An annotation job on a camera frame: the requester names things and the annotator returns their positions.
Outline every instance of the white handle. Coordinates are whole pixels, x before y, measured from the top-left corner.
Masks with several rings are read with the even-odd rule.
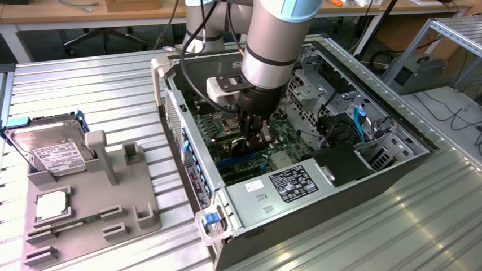
[[[211,246],[212,244],[215,244],[216,242],[221,241],[223,239],[225,239],[227,237],[229,237],[232,235],[232,232],[229,229],[227,229],[225,231],[223,231],[220,234],[217,234],[215,236],[208,236],[208,234],[205,233],[204,225],[203,225],[203,217],[207,214],[215,213],[215,212],[217,213],[216,207],[211,206],[207,209],[200,210],[195,214],[195,222],[197,224],[199,234],[201,236],[201,241],[207,246]]]

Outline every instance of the metal bracket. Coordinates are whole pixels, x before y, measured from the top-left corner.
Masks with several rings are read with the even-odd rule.
[[[253,87],[251,83],[243,80],[243,75],[240,71],[229,71],[219,74],[216,76],[216,82],[219,84],[221,91],[228,93]]]
[[[161,105],[159,77],[161,79],[165,79],[172,72],[172,65],[171,61],[168,60],[167,54],[156,55],[156,57],[151,60],[151,77],[153,85],[153,95],[157,106]]]

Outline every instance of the metal rack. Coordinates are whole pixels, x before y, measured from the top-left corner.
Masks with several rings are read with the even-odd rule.
[[[482,16],[460,17],[460,18],[440,18],[428,19],[420,31],[418,32],[411,44],[408,45],[399,61],[394,68],[383,75],[383,81],[390,85],[402,70],[404,62],[414,53],[418,44],[426,38],[428,30],[435,30],[447,39],[454,41],[464,49],[472,52],[478,59],[464,69],[455,84],[462,81],[464,76],[470,73],[472,68],[482,60]]]

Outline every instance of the office chair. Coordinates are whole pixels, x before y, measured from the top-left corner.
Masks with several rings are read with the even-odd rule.
[[[134,36],[129,35],[133,33],[132,27],[126,27],[126,34],[118,32],[116,29],[118,27],[100,27],[92,31],[89,31],[88,28],[84,28],[84,34],[81,36],[78,36],[77,38],[74,38],[70,41],[66,41],[62,43],[62,47],[65,49],[65,53],[70,56],[76,55],[76,50],[72,48],[73,45],[81,43],[82,41],[88,40],[92,37],[96,37],[98,35],[102,36],[102,45],[104,45],[104,55],[108,54],[108,50],[106,50],[106,42],[109,40],[108,36],[116,36],[120,37],[128,41],[133,41],[137,44],[142,45],[142,51],[145,51],[149,47],[148,43],[145,41],[142,41],[140,38],[136,38]]]

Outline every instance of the white label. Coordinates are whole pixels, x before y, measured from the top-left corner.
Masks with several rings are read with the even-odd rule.
[[[58,172],[85,165],[73,142],[33,150],[49,172]]]
[[[241,66],[240,61],[232,63],[232,68],[239,68],[240,66]]]
[[[257,190],[259,188],[263,188],[263,187],[264,187],[261,180],[249,182],[249,183],[247,183],[244,186],[245,186],[245,190],[247,190],[248,192],[252,192],[252,191]]]

